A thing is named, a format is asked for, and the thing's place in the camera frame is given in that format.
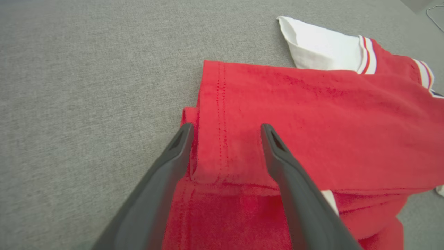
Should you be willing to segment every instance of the folded red cloth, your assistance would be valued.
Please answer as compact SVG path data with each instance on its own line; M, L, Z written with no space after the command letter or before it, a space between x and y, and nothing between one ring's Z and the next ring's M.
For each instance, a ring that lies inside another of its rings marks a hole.
M402 249L395 215L444 182L444 99L412 79L205 61L163 248L291 249L260 141L270 123L364 248Z

